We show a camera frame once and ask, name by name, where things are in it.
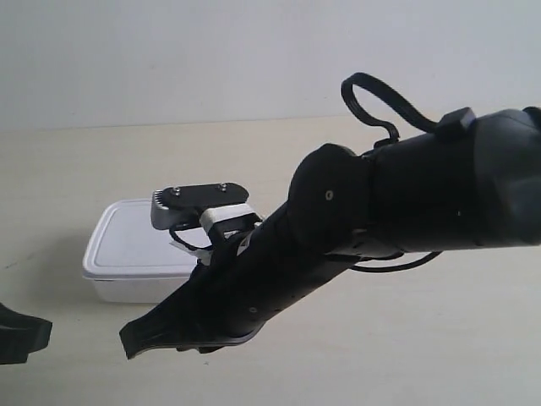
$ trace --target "container lid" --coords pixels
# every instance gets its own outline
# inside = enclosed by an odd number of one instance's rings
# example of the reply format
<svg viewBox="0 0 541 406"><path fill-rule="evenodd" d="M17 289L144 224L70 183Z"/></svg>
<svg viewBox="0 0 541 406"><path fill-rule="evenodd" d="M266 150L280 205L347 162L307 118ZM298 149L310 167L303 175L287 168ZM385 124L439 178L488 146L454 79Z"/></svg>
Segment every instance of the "container lid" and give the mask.
<svg viewBox="0 0 541 406"><path fill-rule="evenodd" d="M184 231L183 239L205 247L210 241L202 228ZM120 200L101 216L86 248L84 277L90 279L146 279L189 277L197 259L171 245L166 231L150 224L150 200Z"/></svg>

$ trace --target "table surface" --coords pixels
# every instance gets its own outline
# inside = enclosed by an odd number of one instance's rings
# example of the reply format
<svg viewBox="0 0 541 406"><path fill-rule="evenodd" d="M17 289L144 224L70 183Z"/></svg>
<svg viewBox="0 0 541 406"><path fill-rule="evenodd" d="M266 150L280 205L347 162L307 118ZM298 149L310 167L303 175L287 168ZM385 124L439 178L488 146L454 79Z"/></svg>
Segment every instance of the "table surface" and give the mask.
<svg viewBox="0 0 541 406"><path fill-rule="evenodd" d="M313 149L381 135L352 118L0 134L0 301L54 324L47 349L0 367L0 404L540 404L538 249L346 272L241 347L125 359L118 330L149 307L101 303L81 277L109 204L232 181L270 214Z"/></svg>

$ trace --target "plastic food container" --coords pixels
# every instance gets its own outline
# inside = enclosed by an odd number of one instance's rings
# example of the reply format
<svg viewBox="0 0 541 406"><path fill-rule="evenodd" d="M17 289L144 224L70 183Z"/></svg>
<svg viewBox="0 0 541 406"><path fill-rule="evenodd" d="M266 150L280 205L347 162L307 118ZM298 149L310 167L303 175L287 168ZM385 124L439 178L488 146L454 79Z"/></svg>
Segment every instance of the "plastic food container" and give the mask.
<svg viewBox="0 0 541 406"><path fill-rule="evenodd" d="M210 244L202 228L183 232L193 245ZM196 258L171 245L168 232L150 224L150 200L121 200L101 216L83 259L83 277L107 302L164 300L185 283Z"/></svg>

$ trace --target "white wall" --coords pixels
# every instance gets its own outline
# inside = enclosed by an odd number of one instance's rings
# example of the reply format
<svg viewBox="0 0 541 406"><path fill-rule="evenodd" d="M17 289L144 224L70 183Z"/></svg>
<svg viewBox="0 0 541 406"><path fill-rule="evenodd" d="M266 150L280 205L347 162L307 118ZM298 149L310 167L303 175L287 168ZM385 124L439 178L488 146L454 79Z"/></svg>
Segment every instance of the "white wall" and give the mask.
<svg viewBox="0 0 541 406"><path fill-rule="evenodd" d="M0 0L0 130L345 113L368 71L420 107L541 100L531 0Z"/></svg>

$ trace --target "robotic arm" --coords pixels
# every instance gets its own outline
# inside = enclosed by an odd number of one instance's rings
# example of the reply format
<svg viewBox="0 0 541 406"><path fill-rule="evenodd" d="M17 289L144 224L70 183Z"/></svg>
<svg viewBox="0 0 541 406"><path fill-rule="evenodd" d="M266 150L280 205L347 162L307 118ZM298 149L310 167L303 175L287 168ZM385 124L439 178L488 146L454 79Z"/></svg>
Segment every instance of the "robotic arm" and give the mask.
<svg viewBox="0 0 541 406"><path fill-rule="evenodd" d="M392 123L370 116L353 86L372 92L424 132L400 140ZM155 192L151 220L198 256L191 278L120 332L129 359L148 349L239 345L272 317L353 269L394 272L446 250L541 244L541 110L472 110L423 117L367 74L342 83L342 97L363 123L389 138L357 156L326 144L294 173L287 201L263 220L236 184ZM194 247L178 232L202 227L212 243ZM428 252L402 266L365 261Z"/></svg>

